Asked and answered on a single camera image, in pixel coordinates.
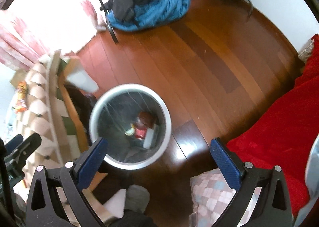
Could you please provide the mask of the grey slipper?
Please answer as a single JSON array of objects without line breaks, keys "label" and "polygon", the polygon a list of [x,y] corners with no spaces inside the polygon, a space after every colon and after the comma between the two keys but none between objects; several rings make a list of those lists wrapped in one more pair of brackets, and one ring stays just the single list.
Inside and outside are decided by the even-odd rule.
[{"label": "grey slipper", "polygon": [[133,184],[127,189],[124,208],[137,213],[145,213],[149,201],[149,191],[140,185]]}]

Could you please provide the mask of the checkered tablecloth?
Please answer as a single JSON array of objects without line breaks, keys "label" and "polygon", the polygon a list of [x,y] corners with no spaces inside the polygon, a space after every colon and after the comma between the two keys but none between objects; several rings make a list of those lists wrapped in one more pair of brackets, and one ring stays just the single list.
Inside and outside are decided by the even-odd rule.
[{"label": "checkered tablecloth", "polygon": [[17,113],[14,131],[24,138],[38,133],[42,139],[23,167],[28,189],[37,165],[59,168],[88,149],[89,118],[97,99],[86,86],[95,91],[98,86],[79,58],[60,51],[40,57],[20,83],[27,89],[27,108]]}]

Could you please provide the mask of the pink floral curtain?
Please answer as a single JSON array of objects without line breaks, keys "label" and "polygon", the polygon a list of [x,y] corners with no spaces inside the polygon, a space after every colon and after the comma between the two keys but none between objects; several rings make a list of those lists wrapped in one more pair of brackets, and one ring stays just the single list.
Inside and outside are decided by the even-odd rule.
[{"label": "pink floral curtain", "polygon": [[99,0],[1,0],[1,63],[27,70],[47,52],[76,53],[104,31]]}]

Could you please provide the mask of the red blanket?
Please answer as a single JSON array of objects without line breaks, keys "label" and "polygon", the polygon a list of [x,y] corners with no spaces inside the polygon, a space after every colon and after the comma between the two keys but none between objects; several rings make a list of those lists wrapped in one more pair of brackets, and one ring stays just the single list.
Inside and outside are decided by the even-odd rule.
[{"label": "red blanket", "polygon": [[278,98],[245,133],[229,141],[227,148],[258,168],[279,165],[288,185],[292,214],[310,200],[305,169],[318,136],[318,35],[303,74],[292,90]]}]

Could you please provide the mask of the white round trash bin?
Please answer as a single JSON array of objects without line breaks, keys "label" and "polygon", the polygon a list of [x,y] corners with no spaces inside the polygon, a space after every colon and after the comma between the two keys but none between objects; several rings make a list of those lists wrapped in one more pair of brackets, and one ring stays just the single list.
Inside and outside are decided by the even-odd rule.
[{"label": "white round trash bin", "polygon": [[104,161],[123,170],[142,169],[157,161],[168,147],[171,131],[165,102],[140,84],[118,85],[102,94],[89,121],[91,140],[107,142]]}]

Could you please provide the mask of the blue sleeping bag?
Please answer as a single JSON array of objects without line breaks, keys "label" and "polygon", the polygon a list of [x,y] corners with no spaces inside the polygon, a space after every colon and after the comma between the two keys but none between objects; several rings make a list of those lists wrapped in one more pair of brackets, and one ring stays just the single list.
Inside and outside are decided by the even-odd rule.
[{"label": "blue sleeping bag", "polygon": [[189,10],[191,0],[153,0],[135,6],[135,18],[131,22],[121,22],[109,12],[106,17],[113,28],[125,32],[149,29],[168,24],[182,18]]}]

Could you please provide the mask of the pink toothpaste box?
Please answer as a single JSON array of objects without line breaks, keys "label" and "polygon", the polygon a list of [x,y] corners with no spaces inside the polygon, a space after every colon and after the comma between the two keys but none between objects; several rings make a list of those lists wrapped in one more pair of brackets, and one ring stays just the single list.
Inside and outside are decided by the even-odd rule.
[{"label": "pink toothpaste box", "polygon": [[146,132],[146,136],[143,141],[143,148],[144,149],[151,149],[155,146],[157,135],[159,132],[159,126],[155,124],[153,128],[148,128]]}]

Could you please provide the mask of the red snack wrapper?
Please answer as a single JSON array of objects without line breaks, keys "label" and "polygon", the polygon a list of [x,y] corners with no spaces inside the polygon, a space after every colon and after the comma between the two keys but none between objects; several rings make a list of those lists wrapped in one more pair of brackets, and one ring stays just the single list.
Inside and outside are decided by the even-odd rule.
[{"label": "red snack wrapper", "polygon": [[130,128],[124,133],[126,136],[134,136],[136,139],[143,141],[148,128],[153,128],[156,117],[149,112],[141,111],[136,120],[130,124]]}]

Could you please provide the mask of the checkered pink pillow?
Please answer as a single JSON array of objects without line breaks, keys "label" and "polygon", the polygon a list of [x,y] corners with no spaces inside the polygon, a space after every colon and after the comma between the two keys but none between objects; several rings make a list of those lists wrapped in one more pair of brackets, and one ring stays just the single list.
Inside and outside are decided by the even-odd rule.
[{"label": "checkered pink pillow", "polygon": [[193,203],[190,226],[213,226],[236,193],[219,169],[192,177],[190,187]]}]

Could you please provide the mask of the light blue cloth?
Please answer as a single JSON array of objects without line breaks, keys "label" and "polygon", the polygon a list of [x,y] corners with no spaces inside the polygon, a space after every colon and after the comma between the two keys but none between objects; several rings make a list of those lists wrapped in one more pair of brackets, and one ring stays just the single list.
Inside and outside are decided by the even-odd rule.
[{"label": "light blue cloth", "polygon": [[301,226],[306,217],[309,216],[311,209],[314,208],[318,200],[318,178],[319,178],[319,158],[318,158],[318,136],[316,137],[307,161],[305,169],[305,184],[309,191],[309,202],[299,210],[294,226]]}]

